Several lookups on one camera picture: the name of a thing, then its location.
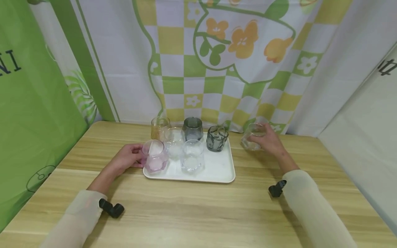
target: beige sleeve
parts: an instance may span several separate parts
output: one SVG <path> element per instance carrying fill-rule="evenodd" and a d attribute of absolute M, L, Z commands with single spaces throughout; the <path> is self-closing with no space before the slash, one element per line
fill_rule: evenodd
<path fill-rule="evenodd" d="M 83 247 L 102 213 L 102 209 L 99 208 L 101 198 L 108 199 L 96 191 L 80 191 L 40 248 Z"/>
<path fill-rule="evenodd" d="M 317 184 L 302 170 L 286 173 L 285 199 L 316 248 L 357 247 L 349 231 Z"/>

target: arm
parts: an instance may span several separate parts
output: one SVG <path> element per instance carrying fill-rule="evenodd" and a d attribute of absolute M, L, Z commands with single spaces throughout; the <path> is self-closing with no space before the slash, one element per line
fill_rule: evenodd
<path fill-rule="evenodd" d="M 331 205 L 320 193 L 317 184 L 305 171 L 300 170 L 281 140 L 267 123 L 264 137 L 250 137 L 250 141 L 273 156 L 287 184 L 283 188 L 288 206 L 305 229 L 314 247 L 357 247 L 349 231 Z"/>
<path fill-rule="evenodd" d="M 81 248 L 94 229 L 102 213 L 99 200 L 107 200 L 106 194 L 117 176 L 129 167 L 142 167 L 142 146 L 125 145 L 93 180 L 87 190 L 78 193 L 63 217 L 50 231 L 41 248 Z"/>

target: orange flower print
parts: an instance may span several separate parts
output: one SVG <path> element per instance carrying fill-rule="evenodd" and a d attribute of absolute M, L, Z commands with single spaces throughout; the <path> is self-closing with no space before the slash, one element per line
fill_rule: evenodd
<path fill-rule="evenodd" d="M 254 51 L 254 43 L 258 40 L 258 24 L 256 20 L 250 21 L 245 30 L 237 28 L 231 35 L 231 44 L 227 49 L 229 52 L 236 52 L 236 57 L 246 59 Z"/>
<path fill-rule="evenodd" d="M 236 6 L 240 3 L 241 0 L 229 0 L 230 5 Z"/>
<path fill-rule="evenodd" d="M 220 40 L 224 40 L 226 37 L 225 30 L 229 27 L 227 21 L 220 21 L 216 23 L 214 18 L 207 19 L 207 33 L 209 35 L 215 35 Z"/>
<path fill-rule="evenodd" d="M 266 60 L 272 61 L 273 63 L 280 63 L 283 60 L 285 52 L 291 43 L 292 37 L 289 37 L 285 40 L 280 38 L 271 40 L 263 52 L 263 54 L 267 57 Z"/>

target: black wrist strap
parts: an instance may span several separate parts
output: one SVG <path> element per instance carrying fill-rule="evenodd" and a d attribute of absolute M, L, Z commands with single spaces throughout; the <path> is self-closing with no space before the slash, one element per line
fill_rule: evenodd
<path fill-rule="evenodd" d="M 269 192 L 272 195 L 272 197 L 280 197 L 284 186 L 287 184 L 286 180 L 281 180 L 276 185 L 272 185 L 269 187 Z"/>
<path fill-rule="evenodd" d="M 114 207 L 113 205 L 105 199 L 99 200 L 99 207 L 103 209 L 106 213 L 108 213 L 112 218 L 117 219 L 123 212 L 123 205 L 117 203 Z"/>

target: clear glass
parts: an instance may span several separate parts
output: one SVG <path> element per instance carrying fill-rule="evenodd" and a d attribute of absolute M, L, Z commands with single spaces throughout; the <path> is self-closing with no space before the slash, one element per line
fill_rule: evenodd
<path fill-rule="evenodd" d="M 241 146 L 246 150 L 260 150 L 260 145 L 255 142 L 249 142 L 248 137 L 252 136 L 264 136 L 266 134 L 265 126 L 259 123 L 251 123 L 248 125 L 241 138 Z"/>
<path fill-rule="evenodd" d="M 212 152 L 220 152 L 225 145 L 229 133 L 221 126 L 212 126 L 207 132 L 207 148 Z"/>
<path fill-rule="evenodd" d="M 185 143 L 185 134 L 182 129 L 178 127 L 166 129 L 162 141 L 170 158 L 179 159 L 181 157 L 183 144 Z"/>
<path fill-rule="evenodd" d="M 181 157 L 182 170 L 195 172 L 204 168 L 204 146 L 199 140 L 188 140 L 183 144 Z"/>
<path fill-rule="evenodd" d="M 152 140 L 160 140 L 161 134 L 163 133 L 164 129 L 168 129 L 171 127 L 171 122 L 167 117 L 155 117 L 152 120 L 152 132 L 150 134 L 150 138 Z"/>
<path fill-rule="evenodd" d="M 143 144 L 142 153 L 144 158 L 141 163 L 149 172 L 161 171 L 166 168 L 168 155 L 163 142 L 149 140 Z"/>
<path fill-rule="evenodd" d="M 186 118 L 183 122 L 183 132 L 185 140 L 202 140 L 204 132 L 202 130 L 202 121 L 197 117 Z"/>

